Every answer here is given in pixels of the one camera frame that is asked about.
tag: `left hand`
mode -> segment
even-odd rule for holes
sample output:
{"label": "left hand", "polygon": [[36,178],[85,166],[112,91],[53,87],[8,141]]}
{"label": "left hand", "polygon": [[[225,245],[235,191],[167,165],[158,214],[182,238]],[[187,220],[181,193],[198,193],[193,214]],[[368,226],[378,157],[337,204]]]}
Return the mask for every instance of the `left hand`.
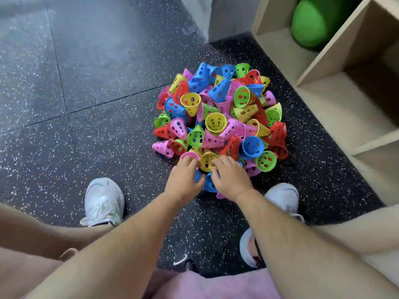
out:
{"label": "left hand", "polygon": [[179,160],[170,172],[164,193],[170,197],[177,197],[184,204],[194,199],[205,184],[205,175],[202,175],[197,183],[194,181],[196,170],[200,166],[198,160],[189,156]]}

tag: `pile of cones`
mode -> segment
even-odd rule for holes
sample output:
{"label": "pile of cones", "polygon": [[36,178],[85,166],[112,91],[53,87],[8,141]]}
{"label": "pile of cones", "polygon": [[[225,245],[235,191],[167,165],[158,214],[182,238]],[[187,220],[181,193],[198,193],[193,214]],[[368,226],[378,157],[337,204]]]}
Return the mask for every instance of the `pile of cones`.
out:
{"label": "pile of cones", "polygon": [[[240,162],[248,176],[272,170],[288,151],[281,104],[267,90],[269,84],[246,63],[201,63],[194,75],[185,69],[158,96],[157,109],[163,112],[154,122],[154,135],[164,141],[152,149],[168,158],[196,158],[208,176],[212,160],[221,155]],[[204,189],[214,192],[215,187]]]}

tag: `wooden shelf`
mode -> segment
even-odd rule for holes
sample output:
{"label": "wooden shelf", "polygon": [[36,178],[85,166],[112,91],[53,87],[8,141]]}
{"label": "wooden shelf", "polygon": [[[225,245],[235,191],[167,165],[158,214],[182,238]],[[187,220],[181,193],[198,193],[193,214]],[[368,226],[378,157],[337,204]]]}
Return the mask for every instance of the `wooden shelf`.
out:
{"label": "wooden shelf", "polygon": [[291,37],[297,2],[262,0],[254,37],[381,200],[399,203],[399,0],[363,0],[320,53]]}

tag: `green exercise ball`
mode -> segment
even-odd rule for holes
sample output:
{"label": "green exercise ball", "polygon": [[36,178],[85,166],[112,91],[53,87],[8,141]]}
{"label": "green exercise ball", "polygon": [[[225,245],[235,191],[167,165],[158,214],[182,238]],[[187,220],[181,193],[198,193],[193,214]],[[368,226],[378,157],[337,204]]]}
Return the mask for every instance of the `green exercise ball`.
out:
{"label": "green exercise ball", "polygon": [[303,47],[324,47],[360,1],[301,0],[292,17],[292,37]]}

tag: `black speckled floor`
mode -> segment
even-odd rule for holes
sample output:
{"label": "black speckled floor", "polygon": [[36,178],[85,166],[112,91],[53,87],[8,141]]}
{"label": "black speckled floor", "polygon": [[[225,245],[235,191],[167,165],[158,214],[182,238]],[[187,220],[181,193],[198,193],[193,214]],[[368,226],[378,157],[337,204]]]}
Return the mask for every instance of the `black speckled floor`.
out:
{"label": "black speckled floor", "polygon": [[[269,76],[290,157],[254,184],[294,184],[317,224],[382,206],[249,34],[203,44],[179,0],[0,0],[1,201],[45,222],[77,226],[83,193],[108,176],[127,214],[162,192],[173,163],[152,152],[156,97],[185,67],[247,62]],[[249,271],[239,255],[248,225],[237,207],[203,193],[182,210],[158,262],[185,251],[202,273]]]}

